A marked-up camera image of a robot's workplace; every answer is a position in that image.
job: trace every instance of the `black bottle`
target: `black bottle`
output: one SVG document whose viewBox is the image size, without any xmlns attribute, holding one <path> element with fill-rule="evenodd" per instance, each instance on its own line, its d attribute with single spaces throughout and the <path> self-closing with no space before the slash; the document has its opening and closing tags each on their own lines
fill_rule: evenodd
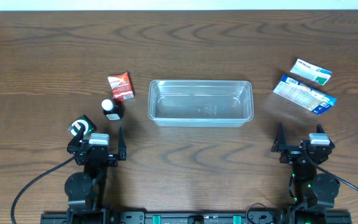
<svg viewBox="0 0 358 224">
<path fill-rule="evenodd" d="M 122 109 L 115 105 L 112 100 L 106 99 L 102 101 L 103 114 L 110 121 L 117 121 L 121 119 L 124 114 L 122 113 Z"/>
</svg>

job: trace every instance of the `tabletop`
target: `tabletop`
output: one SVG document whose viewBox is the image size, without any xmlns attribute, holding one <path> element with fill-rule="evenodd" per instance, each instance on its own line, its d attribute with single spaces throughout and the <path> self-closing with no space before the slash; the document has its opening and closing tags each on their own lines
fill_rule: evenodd
<svg viewBox="0 0 358 224">
<path fill-rule="evenodd" d="M 335 98 L 321 116 L 272 92 L 297 58 L 333 72 Z M 108 121 L 108 75 L 129 72 L 135 98 Z M 158 127 L 147 116 L 156 79 L 247 80 L 254 118 L 240 128 Z M 86 114 L 127 161 L 109 169 L 104 197 L 113 207 L 148 211 L 246 210 L 293 203 L 291 167 L 270 152 L 279 122 L 292 144 L 322 124 L 336 148 L 322 166 L 358 186 L 358 11 L 0 12 L 0 223 L 10 223 L 19 191 L 67 160 L 67 126 Z M 74 162 L 31 186 L 18 223 L 64 212 Z M 341 185 L 335 208 L 358 222 L 358 193 Z"/>
</svg>

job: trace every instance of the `black cable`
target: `black cable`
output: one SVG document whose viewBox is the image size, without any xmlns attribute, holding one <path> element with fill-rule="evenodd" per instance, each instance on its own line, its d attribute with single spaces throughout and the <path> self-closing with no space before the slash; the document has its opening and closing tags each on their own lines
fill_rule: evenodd
<svg viewBox="0 0 358 224">
<path fill-rule="evenodd" d="M 349 183 L 348 181 L 338 177 L 337 175 L 334 175 L 326 170 L 324 170 L 323 168 L 321 168 L 319 165 L 317 165 L 316 163 L 313 162 L 313 160 L 310 158 L 309 156 L 309 152 L 307 151 L 306 148 L 304 148 L 303 152 L 305 153 L 306 158 L 309 160 L 310 164 L 313 165 L 316 169 L 320 170 L 321 172 L 324 172 L 326 174 L 332 175 L 335 179 L 341 181 L 342 183 L 348 185 L 349 187 L 353 188 L 354 190 L 356 190 L 358 192 L 358 187 L 356 187 L 355 185 Z"/>
<path fill-rule="evenodd" d="M 253 206 L 255 206 L 255 205 L 261 205 L 261 206 L 265 207 L 265 208 L 266 208 L 266 211 L 269 212 L 269 214 L 272 215 L 273 221 L 271 221 L 270 223 L 266 223 L 266 224 L 271 224 L 271 223 L 274 222 L 274 220 L 275 220 L 275 215 L 274 215 L 274 213 L 272 213 L 272 212 L 271 212 L 264 204 L 262 204 L 262 203 L 253 203 L 253 204 L 247 209 L 247 211 L 246 211 L 246 218 L 248 219 L 248 221 L 251 222 L 251 224 L 256 224 L 256 223 L 254 223 L 254 221 L 252 221 L 252 220 L 248 217 L 248 211 L 249 211 Z"/>
<path fill-rule="evenodd" d="M 42 177 L 50 174 L 51 172 L 61 168 L 62 166 L 68 164 L 69 162 L 71 162 L 73 159 L 75 159 L 77 156 L 79 156 L 80 154 L 77 153 L 75 154 L 73 157 L 69 158 L 66 162 L 44 172 L 43 174 L 39 175 L 38 177 L 36 177 L 34 180 L 31 180 L 31 182 L 29 182 L 25 187 L 23 187 L 23 189 L 19 192 L 19 194 L 17 194 L 15 200 L 13 201 L 13 204 L 12 204 L 12 208 L 11 208 L 11 220 L 12 220 L 12 224 L 17 224 L 16 223 L 16 219 L 15 219 L 15 207 L 16 207 L 16 204 L 17 204 L 17 201 L 19 201 L 19 198 L 22 196 L 22 194 L 32 185 L 34 184 L 37 180 L 41 179 Z"/>
</svg>

